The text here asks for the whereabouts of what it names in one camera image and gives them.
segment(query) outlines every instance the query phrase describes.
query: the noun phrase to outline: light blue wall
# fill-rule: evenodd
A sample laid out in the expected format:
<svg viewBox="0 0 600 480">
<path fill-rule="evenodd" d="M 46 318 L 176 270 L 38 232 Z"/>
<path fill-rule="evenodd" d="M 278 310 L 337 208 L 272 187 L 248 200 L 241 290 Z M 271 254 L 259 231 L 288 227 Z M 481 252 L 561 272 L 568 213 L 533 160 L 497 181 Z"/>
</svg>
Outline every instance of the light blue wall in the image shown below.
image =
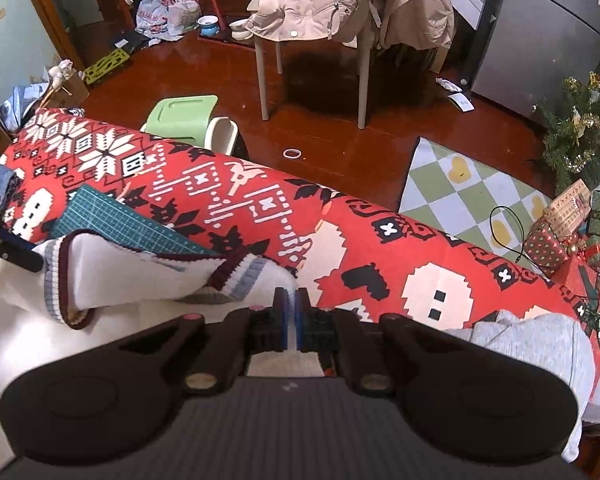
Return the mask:
<svg viewBox="0 0 600 480">
<path fill-rule="evenodd" d="M 40 78 L 51 67 L 56 50 L 31 0 L 0 0 L 0 101 L 13 86 Z"/>
</svg>

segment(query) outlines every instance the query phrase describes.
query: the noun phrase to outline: green and white checkered mat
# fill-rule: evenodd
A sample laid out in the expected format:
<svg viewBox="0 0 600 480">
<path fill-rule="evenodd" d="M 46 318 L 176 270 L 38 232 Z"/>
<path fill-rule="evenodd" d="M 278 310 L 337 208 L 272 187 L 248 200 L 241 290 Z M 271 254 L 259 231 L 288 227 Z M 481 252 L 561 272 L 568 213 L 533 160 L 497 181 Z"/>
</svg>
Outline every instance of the green and white checkered mat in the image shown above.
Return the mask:
<svg viewBox="0 0 600 480">
<path fill-rule="evenodd" d="M 413 154 L 400 213 L 511 260 L 518 255 L 491 236 L 489 214 L 497 205 L 515 211 L 525 236 L 550 199 L 501 171 L 420 138 Z M 506 210 L 493 215 L 496 238 L 522 250 L 520 228 Z M 526 258 L 519 264 L 531 269 Z"/>
</svg>

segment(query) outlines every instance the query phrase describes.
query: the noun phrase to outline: gray blanket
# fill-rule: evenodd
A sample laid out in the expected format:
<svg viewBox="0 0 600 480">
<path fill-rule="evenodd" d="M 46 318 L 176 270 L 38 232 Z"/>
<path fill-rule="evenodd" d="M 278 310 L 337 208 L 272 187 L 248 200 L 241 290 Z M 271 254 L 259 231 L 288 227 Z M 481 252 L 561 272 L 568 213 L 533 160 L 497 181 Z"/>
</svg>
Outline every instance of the gray blanket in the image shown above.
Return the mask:
<svg viewBox="0 0 600 480">
<path fill-rule="evenodd" d="M 589 401 L 596 369 L 589 338 L 576 320 L 563 314 L 544 314 L 520 320 L 509 311 L 501 310 L 495 322 L 480 321 L 473 328 L 446 332 L 544 368 L 567 383 L 578 401 L 578 421 L 562 457 L 567 462 L 577 458 L 582 432 L 580 419 Z"/>
</svg>

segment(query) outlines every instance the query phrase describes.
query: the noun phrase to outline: wooden door frame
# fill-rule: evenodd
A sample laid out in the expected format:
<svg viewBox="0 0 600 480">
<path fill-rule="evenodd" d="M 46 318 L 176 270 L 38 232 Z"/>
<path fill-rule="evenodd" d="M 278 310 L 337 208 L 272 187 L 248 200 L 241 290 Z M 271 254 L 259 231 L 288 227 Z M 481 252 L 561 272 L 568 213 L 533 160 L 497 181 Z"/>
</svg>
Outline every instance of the wooden door frame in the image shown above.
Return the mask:
<svg viewBox="0 0 600 480">
<path fill-rule="evenodd" d="M 84 62 L 74 44 L 69 38 L 69 34 L 64 30 L 64 24 L 56 9 L 56 4 L 53 0 L 31 0 L 33 7 L 36 9 L 46 33 L 51 39 L 51 43 L 58 51 L 58 55 L 62 59 L 70 59 L 74 62 L 76 70 L 84 70 Z"/>
</svg>

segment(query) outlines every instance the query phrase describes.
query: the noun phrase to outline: pink coat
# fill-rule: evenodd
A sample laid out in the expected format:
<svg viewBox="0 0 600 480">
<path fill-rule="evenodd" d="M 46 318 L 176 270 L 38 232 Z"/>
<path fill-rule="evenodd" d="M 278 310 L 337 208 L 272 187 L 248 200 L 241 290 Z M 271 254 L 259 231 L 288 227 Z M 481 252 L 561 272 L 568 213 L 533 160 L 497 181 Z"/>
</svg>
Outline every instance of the pink coat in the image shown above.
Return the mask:
<svg viewBox="0 0 600 480">
<path fill-rule="evenodd" d="M 451 0 L 252 0 L 247 30 L 271 41 L 350 41 L 379 9 L 380 45 L 405 43 L 419 50 L 447 46 L 454 32 Z"/>
</svg>

